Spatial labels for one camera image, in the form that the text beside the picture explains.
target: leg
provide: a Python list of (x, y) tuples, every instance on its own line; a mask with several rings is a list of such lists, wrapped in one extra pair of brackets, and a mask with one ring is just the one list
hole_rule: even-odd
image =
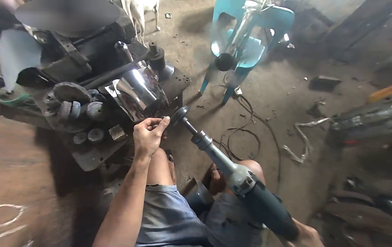
[(226, 104), (228, 102), (228, 99), (231, 97), (231, 95), (234, 93), (234, 89), (237, 88), (248, 76), (249, 72), (253, 70), (254, 67), (250, 68), (242, 68), (242, 67), (237, 67), (234, 70), (234, 77), (233, 80), (229, 82), (228, 84), (228, 89), (225, 92), (225, 96), (222, 100), (222, 104)]
[[(260, 165), (253, 160), (239, 161), (248, 167), (263, 183), (265, 177)], [(215, 200), (208, 213), (206, 226), (211, 230), (209, 240), (215, 246), (259, 247), (263, 232), (262, 224), (255, 220), (236, 195), (226, 188)]]
[(132, 25), (135, 29), (135, 35), (136, 35), (137, 28), (135, 27), (135, 23), (133, 22), (132, 11), (130, 10), (130, 1), (131, 0), (121, 0), (121, 4), (122, 4), (122, 9), (126, 12), (127, 16), (129, 17), (130, 21), (132, 22)]
[(156, 19), (156, 30), (160, 31), (161, 28), (158, 26), (158, 15), (159, 15), (159, 10), (160, 10), (160, 0), (156, 1), (156, 5), (153, 8), (153, 12), (155, 12), (155, 19)]
[(213, 74), (214, 74), (214, 70), (215, 70), (214, 63), (211, 63), (208, 66), (208, 69), (206, 70), (206, 74), (205, 74), (205, 78), (203, 79), (202, 87), (199, 90), (200, 95), (203, 95), (208, 83), (212, 79)]
[(144, 29), (145, 29), (145, 20), (144, 20), (144, 6), (142, 6), (141, 4), (139, 4), (137, 7), (137, 12), (138, 12), (138, 17), (139, 17), (139, 28), (140, 28), (140, 41), (141, 44), (143, 44), (145, 46), (144, 43)]
[[(258, 179), (260, 179), (264, 185), (266, 185), (265, 176), (263, 175), (263, 170), (261, 169), (259, 163), (255, 162), (254, 160), (242, 160), (238, 161), (237, 164), (246, 166), (258, 177)], [(232, 190), (230, 190), (228, 187), (225, 188), (224, 193), (232, 195), (234, 194), (234, 192), (232, 192)]]
[(135, 246), (205, 246), (204, 225), (177, 191), (164, 150), (151, 158), (140, 232)]
[(159, 148), (152, 156), (147, 173), (148, 185), (174, 185), (166, 152)]
[(235, 89), (235, 88), (232, 88), (232, 87), (228, 87), (228, 89), (226, 89), (224, 98), (223, 98), (223, 100), (222, 100), (222, 104), (223, 104), (223, 105), (226, 104), (226, 102), (228, 102), (228, 99), (229, 99), (229, 98), (231, 97), (231, 95), (234, 93), (234, 89)]

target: metal scrap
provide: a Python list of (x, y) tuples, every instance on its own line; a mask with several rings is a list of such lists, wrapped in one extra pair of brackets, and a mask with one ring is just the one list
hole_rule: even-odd
[(313, 127), (316, 125), (319, 125), (327, 120), (330, 120), (331, 118), (324, 118), (321, 119), (319, 121), (313, 121), (310, 123), (295, 123), (294, 126), (297, 129), (297, 131), (301, 134), (301, 136), (304, 139), (304, 154), (301, 155), (301, 158), (299, 158), (297, 155), (295, 155), (292, 150), (290, 150), (290, 148), (286, 145), (283, 145), (283, 149), (286, 149), (286, 151), (291, 155), (291, 158), (295, 161), (298, 161), (299, 163), (304, 163), (304, 161), (309, 157), (309, 153), (312, 152), (313, 148), (312, 148), (312, 144), (310, 143), (309, 139), (307, 138), (307, 136), (301, 131), (300, 126), (307, 126), (307, 127)]
[(119, 124), (109, 129), (109, 134), (116, 142), (121, 141), (127, 137), (127, 134), (124, 132), (124, 130)]

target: cylindrical metal rod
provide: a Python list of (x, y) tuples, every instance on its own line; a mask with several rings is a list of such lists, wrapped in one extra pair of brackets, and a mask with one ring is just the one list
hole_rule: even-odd
[(182, 123), (184, 124), (184, 126), (191, 132), (192, 135), (195, 135), (197, 133), (199, 133), (196, 128), (193, 127), (193, 125), (191, 123), (188, 122), (188, 119), (186, 117), (183, 117), (181, 119)]

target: small metal piece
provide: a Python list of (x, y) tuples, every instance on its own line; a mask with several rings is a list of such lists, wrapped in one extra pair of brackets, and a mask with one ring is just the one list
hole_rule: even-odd
[(102, 102), (92, 102), (88, 104), (86, 114), (92, 121), (102, 122), (106, 120), (108, 109)]
[(60, 121), (66, 123), (68, 121), (69, 113), (71, 112), (72, 103), (68, 101), (63, 101), (59, 109)]
[(117, 49), (118, 55), (122, 58), (128, 60), (128, 62), (133, 62), (132, 54), (130, 54), (127, 44), (121, 41), (115, 43), (115, 48)]
[(92, 96), (86, 88), (72, 82), (60, 82), (54, 86), (54, 96), (58, 101), (92, 102)]
[(242, 95), (242, 94), (243, 94), (243, 93), (242, 93), (242, 89), (240, 88), (240, 86), (236, 87), (236, 88), (234, 89), (234, 92), (235, 92), (236, 95)]
[(124, 132), (124, 130), (122, 130), (119, 124), (109, 129), (109, 134), (116, 142), (121, 141), (127, 137), (127, 134)]
[(158, 54), (158, 45), (155, 42), (150, 42), (149, 48), (152, 54)]
[(77, 120), (78, 117), (80, 116), (80, 109), (81, 109), (81, 104), (77, 101), (73, 101), (68, 120), (69, 121)]
[(91, 131), (89, 131), (89, 133), (87, 134), (87, 139), (91, 142), (91, 143), (100, 143), (105, 137), (105, 132), (102, 131), (101, 129), (92, 129)]
[(100, 92), (97, 89), (89, 89), (88, 92), (92, 97), (95, 97), (97, 94), (100, 94)]
[(83, 144), (87, 139), (87, 134), (86, 132), (79, 132), (77, 133), (72, 140), (74, 141), (75, 144)]
[(42, 101), (46, 104), (47, 108), (50, 108), (50, 109), (54, 109), (60, 105), (60, 101), (58, 101), (56, 99), (53, 91), (51, 91), (47, 95), (45, 95), (45, 97), (43, 98)]

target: black handle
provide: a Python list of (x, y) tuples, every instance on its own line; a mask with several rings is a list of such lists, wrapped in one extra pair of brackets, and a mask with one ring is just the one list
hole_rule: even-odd
[(298, 228), (289, 212), (261, 181), (257, 181), (245, 197), (239, 196), (239, 198), (250, 214), (272, 232), (283, 236), (288, 241), (298, 238)]

